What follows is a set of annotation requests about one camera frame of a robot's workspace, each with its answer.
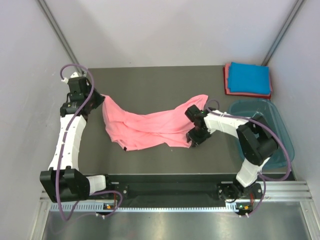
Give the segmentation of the pink t-shirt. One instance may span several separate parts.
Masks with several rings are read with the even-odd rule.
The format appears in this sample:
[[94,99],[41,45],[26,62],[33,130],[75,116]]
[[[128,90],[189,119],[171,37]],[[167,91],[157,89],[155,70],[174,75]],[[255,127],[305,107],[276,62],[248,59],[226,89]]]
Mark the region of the pink t-shirt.
[[194,124],[185,115],[195,105],[203,109],[209,96],[196,95],[171,110],[136,114],[122,109],[106,95],[102,104],[105,131],[113,143],[125,151],[138,151],[166,144],[175,148],[190,148],[186,134]]

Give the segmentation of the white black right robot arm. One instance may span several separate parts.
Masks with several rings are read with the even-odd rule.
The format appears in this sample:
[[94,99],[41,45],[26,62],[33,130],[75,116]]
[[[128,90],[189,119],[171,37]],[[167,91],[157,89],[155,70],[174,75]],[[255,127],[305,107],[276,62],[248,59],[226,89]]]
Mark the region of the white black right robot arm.
[[219,194],[225,201],[232,202],[249,195],[258,174],[279,147],[276,135],[268,131],[269,126],[263,116],[237,117],[214,108],[200,110],[196,105],[189,107],[185,115],[194,124],[186,134],[186,140],[192,147],[199,146],[216,131],[238,139],[244,161],[233,183],[220,190]]

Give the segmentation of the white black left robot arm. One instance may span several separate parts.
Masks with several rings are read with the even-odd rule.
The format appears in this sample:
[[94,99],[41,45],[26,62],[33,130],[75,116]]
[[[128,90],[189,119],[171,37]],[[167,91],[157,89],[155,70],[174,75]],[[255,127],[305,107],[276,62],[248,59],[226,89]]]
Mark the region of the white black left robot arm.
[[79,171],[78,157],[84,129],[91,111],[99,107],[104,96],[92,89],[90,81],[75,72],[62,82],[69,87],[66,102],[60,107],[60,132],[56,150],[39,180],[49,199],[54,202],[87,200],[97,192],[109,198],[114,191],[104,174],[86,176]]

